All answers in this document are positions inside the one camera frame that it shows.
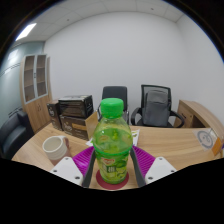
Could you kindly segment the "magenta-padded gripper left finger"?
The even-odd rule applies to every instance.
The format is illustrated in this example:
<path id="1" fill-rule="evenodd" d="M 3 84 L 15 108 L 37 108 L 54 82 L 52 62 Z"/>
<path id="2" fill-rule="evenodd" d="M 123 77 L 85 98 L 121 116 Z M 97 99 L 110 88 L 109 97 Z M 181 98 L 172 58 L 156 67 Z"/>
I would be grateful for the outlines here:
<path id="1" fill-rule="evenodd" d="M 88 188 L 92 178 L 95 162 L 94 147 L 91 146 L 74 157 L 64 157 L 51 173 L 76 185 Z"/>

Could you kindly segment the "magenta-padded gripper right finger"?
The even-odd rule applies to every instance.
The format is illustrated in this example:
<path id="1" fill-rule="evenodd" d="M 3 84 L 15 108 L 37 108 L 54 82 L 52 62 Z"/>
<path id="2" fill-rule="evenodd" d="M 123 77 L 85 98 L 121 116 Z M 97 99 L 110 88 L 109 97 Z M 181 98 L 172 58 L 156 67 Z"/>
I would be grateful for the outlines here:
<path id="1" fill-rule="evenodd" d="M 176 169 L 164 157 L 155 158 L 137 146 L 132 147 L 130 155 L 139 187 L 176 172 Z"/>

